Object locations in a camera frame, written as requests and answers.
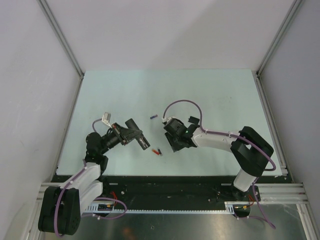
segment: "marker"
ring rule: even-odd
[[[159,152],[157,152],[157,150],[152,148],[152,152],[154,152],[155,154],[159,155]]]
[[[158,117],[158,114],[151,116],[150,119],[154,119],[156,117]]]

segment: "red marker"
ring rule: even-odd
[[[153,149],[153,148],[152,148],[152,152],[154,152],[154,153],[157,154],[157,155],[160,154],[157,150],[155,150],[155,149]]]

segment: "light blue table surface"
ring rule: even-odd
[[[124,127],[125,121],[133,118],[151,147],[143,151],[136,141],[127,146],[117,145],[106,153],[109,162],[104,175],[236,175],[240,166],[232,153],[207,147],[173,153],[161,117],[167,105],[180,99],[200,105],[205,128],[227,132],[250,126],[273,145],[249,69],[87,71],[56,173],[73,175],[83,166],[85,139],[93,131],[91,124],[109,112],[110,122]],[[150,120],[155,114],[158,117]],[[167,116],[176,116],[189,125],[188,118],[198,118],[199,112],[195,106],[183,102],[172,106]],[[96,129],[104,135],[108,128],[98,122]],[[154,154],[152,148],[160,148],[163,156]],[[277,169],[265,172],[265,176],[282,174],[275,153],[272,159]]]

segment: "purple cable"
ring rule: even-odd
[[[252,183],[251,187],[252,187],[252,192],[253,192],[253,195],[254,195],[255,202],[258,205],[258,208],[260,209],[260,212],[262,213],[264,219],[262,217],[259,217],[259,216],[252,216],[252,218],[262,219],[263,221],[267,222],[270,225],[271,228],[276,229],[276,226],[269,220],[269,218],[265,214],[264,210],[262,209],[262,206],[259,203],[257,195],[255,195],[255,192],[256,192],[255,183],[258,181],[258,179],[259,179],[258,177],[255,179],[255,181]]]
[[[127,205],[123,201],[120,201],[118,199],[109,198],[109,197],[97,197],[95,199],[95,201],[96,200],[108,200],[108,201],[115,201],[117,203],[120,203],[120,204],[122,204],[124,206],[124,212],[121,213],[118,216],[113,216],[113,217],[98,216],[98,215],[95,215],[95,214],[94,215],[93,214],[86,214],[86,215],[82,215],[81,216],[82,218],[85,218],[85,217],[97,217],[98,218],[98,217],[100,217],[101,219],[105,219],[105,220],[118,219],[118,218],[122,217],[123,215],[125,215],[127,210],[128,210]]]
[[[172,103],[169,104],[169,106],[166,107],[166,109],[164,110],[164,113],[163,113],[163,117],[162,118],[165,118],[166,117],[166,113],[167,113],[167,110],[173,105],[173,104],[176,104],[176,103],[180,103],[180,102],[187,102],[187,103],[191,103],[193,105],[195,105],[199,112],[200,112],[200,122],[199,122],[199,125],[200,125],[200,129],[204,132],[204,133],[208,133],[208,134],[217,134],[217,135],[222,135],[222,136],[229,136],[229,133],[228,132],[222,132],[222,131],[208,131],[208,130],[205,130],[204,127],[202,126],[202,118],[203,118],[203,114],[202,114],[202,110],[201,108],[199,107],[198,104],[196,104],[194,101],[191,101],[191,100],[187,100],[187,99],[182,99],[182,100],[177,100],[177,101],[174,101]],[[237,139],[240,139],[244,142],[246,142],[247,144],[250,144],[252,147],[254,147],[257,151],[259,151],[259,153],[261,153],[271,164],[272,164],[272,168],[270,169],[265,169],[265,171],[274,171],[276,170],[276,164],[274,163],[274,161],[272,161],[272,159],[264,152],[261,150],[260,147],[258,147],[257,145],[255,145],[253,142],[251,142],[250,140],[242,137],[242,136],[238,136],[238,135],[235,135],[235,134],[230,134],[230,137],[233,137],[233,138],[237,138]]]
[[[92,123],[92,129],[93,129],[93,131],[96,133],[97,132],[97,130],[95,129],[95,124],[97,123],[97,122],[100,122],[102,120],[102,118],[99,118],[99,119],[97,119],[97,120],[94,120],[93,121],[93,123]]]
[[[200,106],[198,104],[196,104],[194,101],[191,101],[191,100],[187,100],[187,99],[181,99],[181,100],[177,100],[177,101],[174,101],[172,103],[170,103],[166,109],[164,110],[164,113],[163,113],[163,119],[166,117],[166,113],[168,111],[168,109],[173,105],[173,104],[176,104],[176,103],[181,103],[181,102],[187,102],[187,103],[191,103],[193,105],[195,105],[199,112],[200,112],[200,121],[199,121],[199,125],[200,125],[200,129],[204,132],[204,133],[208,133],[208,134],[217,134],[217,135],[222,135],[222,136],[228,136],[230,135],[230,137],[233,137],[233,138],[237,138],[237,139],[240,139],[248,144],[250,144],[252,147],[254,147],[256,150],[259,151],[259,153],[261,153],[271,164],[272,164],[272,167],[273,168],[270,168],[270,169],[265,169],[265,171],[274,171],[276,170],[276,164],[274,163],[274,161],[272,161],[272,159],[264,152],[262,151],[257,145],[255,145],[253,142],[251,142],[250,140],[242,137],[242,136],[238,136],[238,135],[235,135],[235,134],[229,134],[228,132],[222,132],[222,131],[208,131],[208,130],[205,130],[202,126],[202,117],[203,117],[203,114],[202,114],[202,110],[200,108]],[[258,180],[258,177],[255,179],[255,181],[252,183],[252,191],[253,193],[255,192],[255,183],[257,182]],[[256,201],[256,204],[258,205],[262,215],[264,216],[264,218],[262,217],[259,217],[259,216],[249,216],[250,219],[258,219],[258,220],[263,220],[265,222],[267,222],[271,228],[273,229],[276,229],[276,226],[274,224],[272,224],[272,222],[270,222],[270,220],[268,219],[268,217],[266,216],[264,210],[262,209],[259,201],[258,201],[258,198],[257,196],[254,194],[254,198],[255,198],[255,201]]]
[[[60,203],[61,203],[62,196],[63,196],[63,194],[65,193],[67,187],[70,186],[71,181],[76,180],[85,170],[86,170],[85,168],[82,168],[82,170],[81,170],[77,175],[75,175],[75,176],[64,186],[64,188],[63,188],[62,191],[60,192],[60,195],[59,195],[59,197],[58,197],[58,200],[56,201],[55,210],[54,210],[53,227],[54,227],[54,233],[55,233],[55,235],[56,235],[58,238],[62,238],[62,237],[63,237],[63,234],[60,235],[59,232],[58,232],[58,212],[59,212],[59,207],[60,207]]]
[[[54,227],[54,233],[55,235],[58,237],[58,238],[62,238],[64,236],[64,234],[60,235],[59,234],[59,231],[58,231],[58,213],[59,213],[59,207],[60,207],[60,203],[61,203],[61,199],[62,199],[62,196],[64,195],[67,187],[70,186],[71,184],[71,181],[74,181],[76,180],[85,170],[86,170],[86,166],[87,166],[87,163],[86,161],[83,159],[83,164],[84,164],[84,168],[82,168],[82,170],[77,174],[75,175],[65,186],[64,188],[62,189],[62,191],[60,192],[60,195],[58,197],[58,200],[56,201],[56,205],[55,205],[55,210],[54,210],[54,219],[53,219],[53,227]],[[108,200],[108,201],[115,201],[115,202],[118,202],[120,204],[122,204],[124,206],[124,212],[121,213],[120,215],[118,216],[114,216],[114,217],[100,217],[101,219],[107,219],[107,220],[111,220],[111,219],[117,219],[117,218],[120,218],[122,217],[123,215],[125,215],[125,213],[127,212],[128,208],[126,206],[126,204],[120,200],[117,200],[117,199],[113,199],[113,198],[108,198],[108,197],[97,197],[95,200]],[[92,216],[91,214],[87,214],[87,215],[83,215],[81,217],[89,217],[89,216]]]

